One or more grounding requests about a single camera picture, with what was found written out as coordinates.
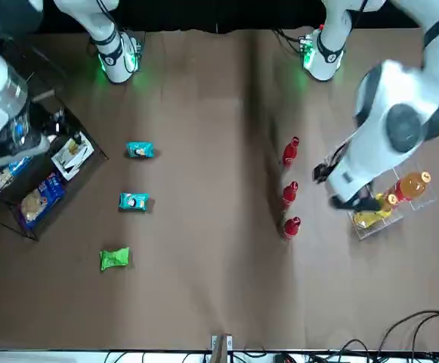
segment yellow bottle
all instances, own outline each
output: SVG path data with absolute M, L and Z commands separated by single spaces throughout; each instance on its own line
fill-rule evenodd
M 376 199 L 381 203 L 381 209 L 377 212 L 355 212 L 354 223 L 358 228 L 368 228 L 374 223 L 382 221 L 392 213 L 392 208 L 398 203 L 395 195 L 389 194 L 384 197 L 384 194 L 379 193 Z

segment clear plastic tray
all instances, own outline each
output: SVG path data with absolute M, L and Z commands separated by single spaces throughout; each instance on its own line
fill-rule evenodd
M 397 183 L 397 180 L 403 178 L 410 172 L 415 171 L 421 172 L 423 171 L 423 169 L 419 166 L 414 158 L 410 158 L 404 161 L 402 164 L 377 177 L 373 182 L 373 189 L 370 191 L 370 193 L 373 195 L 377 193 L 383 193 L 388 190 L 392 185 Z M 348 212 L 348 215 L 350 216 L 352 225 L 354 226 L 354 230 L 357 232 L 358 237 L 363 240 L 364 238 L 367 238 L 370 235 L 381 231 L 389 225 L 400 221 L 404 216 L 408 216 L 410 213 L 413 213 L 435 202 L 436 199 L 437 198 L 434 193 L 432 183 L 429 183 L 427 188 L 425 189 L 425 192 L 420 197 L 410 202 L 404 201 L 400 203 L 396 208 L 394 208 L 389 217 L 382 219 L 382 221 L 374 223 L 368 228 L 358 228 L 357 225 L 355 225 L 354 223 L 354 213 Z

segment white robotic arm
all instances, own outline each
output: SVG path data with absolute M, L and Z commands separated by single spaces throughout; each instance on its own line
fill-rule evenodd
M 87 29 L 111 82 L 124 82 L 138 70 L 140 45 L 132 36 L 120 32 L 108 13 L 118 6 L 119 0 L 55 0 L 55 3 Z M 0 38 L 35 31 L 42 12 L 42 0 L 0 0 Z M 24 79 L 0 57 L 0 166 L 46 152 L 50 144 L 45 134 L 55 129 L 76 136 L 62 116 L 44 115 L 30 101 Z
M 387 60 L 363 78 L 357 91 L 358 130 L 332 165 L 320 164 L 314 170 L 317 181 L 327 180 L 332 186 L 336 194 L 332 205 L 336 208 L 379 209 L 379 203 L 372 198 L 360 198 L 358 191 L 410 157 L 423 141 L 439 136 L 439 2 L 392 2 L 424 31 L 423 67 L 408 68 Z M 326 28 L 327 24 L 322 32 L 323 43 L 327 40 L 323 35 Z M 323 61 L 323 57 L 315 54 L 309 69 L 312 76 L 320 75 L 321 80 L 333 75 L 331 65 L 322 65 Z
M 311 34 L 312 55 L 305 68 L 319 81 L 328 81 L 339 68 L 345 51 L 345 41 L 352 30 L 352 19 L 348 12 L 377 11 L 386 0 L 322 0 L 326 9 L 323 29 Z
M 54 0 L 54 3 L 90 34 L 102 68 L 112 83 L 125 82 L 138 71 L 141 45 L 136 38 L 117 29 L 108 13 L 119 6 L 119 0 Z

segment green snack packet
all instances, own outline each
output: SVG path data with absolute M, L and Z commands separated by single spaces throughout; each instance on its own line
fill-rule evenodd
M 113 266 L 127 266 L 128 250 L 129 247 L 113 252 L 100 251 L 101 271 Z

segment green led light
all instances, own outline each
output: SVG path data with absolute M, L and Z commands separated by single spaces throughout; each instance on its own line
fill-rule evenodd
M 306 70 L 309 70 L 311 67 L 311 64 L 313 63 L 313 58 L 315 56 L 316 51 L 312 48 L 309 51 L 305 53 L 303 56 L 303 67 Z
M 101 70 L 103 70 L 103 71 L 106 73 L 107 71 L 105 70 L 105 64 L 104 64 L 104 62 L 101 60 L 100 55 L 98 55 L 98 59 L 100 60 Z
M 128 70 L 132 70 L 132 72 L 135 72 L 138 69 L 137 57 L 135 56 L 135 54 L 126 53 L 125 54 L 125 62 L 127 63 Z

